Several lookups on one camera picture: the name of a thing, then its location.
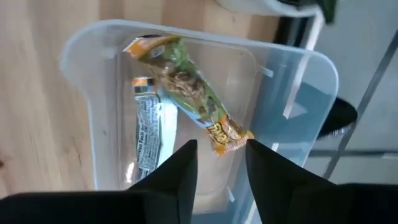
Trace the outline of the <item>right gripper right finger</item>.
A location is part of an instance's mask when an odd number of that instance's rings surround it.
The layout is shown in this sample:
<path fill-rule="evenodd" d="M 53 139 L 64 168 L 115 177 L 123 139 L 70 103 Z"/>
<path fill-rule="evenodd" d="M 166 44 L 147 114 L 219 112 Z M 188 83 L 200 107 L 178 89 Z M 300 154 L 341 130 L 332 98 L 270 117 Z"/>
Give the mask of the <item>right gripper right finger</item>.
<path fill-rule="evenodd" d="M 255 139 L 245 153 L 263 223 L 397 224 L 396 185 L 334 184 Z"/>

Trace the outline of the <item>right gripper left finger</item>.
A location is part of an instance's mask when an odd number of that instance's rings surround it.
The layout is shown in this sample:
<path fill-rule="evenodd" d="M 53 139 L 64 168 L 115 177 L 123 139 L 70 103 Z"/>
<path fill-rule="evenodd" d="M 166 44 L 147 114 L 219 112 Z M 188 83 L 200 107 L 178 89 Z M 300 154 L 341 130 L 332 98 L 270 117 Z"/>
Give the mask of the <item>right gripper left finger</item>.
<path fill-rule="evenodd" d="M 197 141 L 126 190 L 35 192 L 1 199 L 1 223 L 190 223 Z"/>

